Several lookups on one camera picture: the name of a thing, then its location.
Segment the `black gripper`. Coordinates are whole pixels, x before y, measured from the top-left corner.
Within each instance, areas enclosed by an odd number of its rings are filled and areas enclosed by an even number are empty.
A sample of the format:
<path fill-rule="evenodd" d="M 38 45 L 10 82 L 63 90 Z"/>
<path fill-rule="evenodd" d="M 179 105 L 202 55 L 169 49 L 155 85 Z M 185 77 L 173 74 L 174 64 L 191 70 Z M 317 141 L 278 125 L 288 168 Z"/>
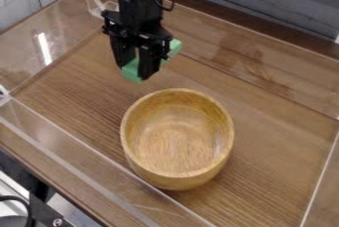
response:
<path fill-rule="evenodd" d="M 163 28 L 163 0 L 118 0 L 119 11 L 105 10 L 103 31 L 110 35 L 110 43 L 115 62 L 125 67 L 135 59 L 135 49 L 139 48 L 138 75 L 146 80 L 161 67 L 161 57 L 170 52 L 170 42 L 174 37 Z"/>

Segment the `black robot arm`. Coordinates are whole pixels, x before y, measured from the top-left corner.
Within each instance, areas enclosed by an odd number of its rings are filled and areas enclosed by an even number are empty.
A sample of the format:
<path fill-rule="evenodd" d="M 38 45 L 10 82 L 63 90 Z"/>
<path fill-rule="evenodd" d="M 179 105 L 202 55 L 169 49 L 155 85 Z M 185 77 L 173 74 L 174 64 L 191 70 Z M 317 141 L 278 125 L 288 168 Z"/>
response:
<path fill-rule="evenodd" d="M 137 77 L 147 80 L 170 57 L 174 37 L 162 26 L 163 0 L 118 0 L 118 11 L 103 10 L 103 32 L 110 36 L 117 65 L 125 69 L 137 59 Z"/>

